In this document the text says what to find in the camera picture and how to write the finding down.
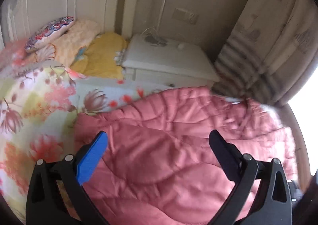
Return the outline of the pink quilted comforter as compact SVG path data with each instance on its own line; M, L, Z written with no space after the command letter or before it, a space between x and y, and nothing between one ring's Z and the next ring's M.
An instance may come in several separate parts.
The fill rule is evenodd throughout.
M292 131L251 99L234 103L205 87L149 95L111 112L80 114L75 145L98 132L108 147L86 193L111 224L207 224L234 184L209 146L218 130L255 159L279 158L298 177Z

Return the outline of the floral bed sheet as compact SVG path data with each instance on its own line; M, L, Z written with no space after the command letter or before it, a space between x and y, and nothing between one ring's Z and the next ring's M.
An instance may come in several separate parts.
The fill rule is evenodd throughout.
M61 160L74 150L79 114L94 115L167 89L155 82L85 76L54 61L46 46L27 55L24 41L1 48L1 196L25 222L35 163Z

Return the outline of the yellow blanket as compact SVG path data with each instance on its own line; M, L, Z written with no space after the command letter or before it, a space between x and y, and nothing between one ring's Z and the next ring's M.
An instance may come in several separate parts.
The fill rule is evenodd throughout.
M79 51L71 69L86 76L122 80L121 63L127 47L128 41L122 36L113 32L104 33Z

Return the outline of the beige striped curtain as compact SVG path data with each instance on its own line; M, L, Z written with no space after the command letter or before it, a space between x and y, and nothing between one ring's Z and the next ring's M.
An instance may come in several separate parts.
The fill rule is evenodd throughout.
M215 93L283 106L317 68L317 4L248 0L214 67Z

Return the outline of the white bedside table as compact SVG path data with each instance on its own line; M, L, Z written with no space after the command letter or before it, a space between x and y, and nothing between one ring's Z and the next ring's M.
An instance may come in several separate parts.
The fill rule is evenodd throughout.
M206 53L197 45L151 35L132 37L122 61L125 78L169 87L208 86L220 81Z

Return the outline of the cream fluffy blanket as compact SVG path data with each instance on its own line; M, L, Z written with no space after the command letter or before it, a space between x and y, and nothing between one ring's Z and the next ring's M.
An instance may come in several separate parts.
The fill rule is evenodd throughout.
M95 37L100 34L101 27L98 23L79 19L68 31L35 52L36 62L55 60L66 67L70 67L79 52L83 52Z

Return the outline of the colourful patterned pillow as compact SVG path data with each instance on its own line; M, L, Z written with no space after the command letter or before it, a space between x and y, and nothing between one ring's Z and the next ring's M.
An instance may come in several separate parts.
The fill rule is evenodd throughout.
M32 53L42 49L67 32L75 22L73 16L65 16L44 25L36 31L25 43L25 51Z

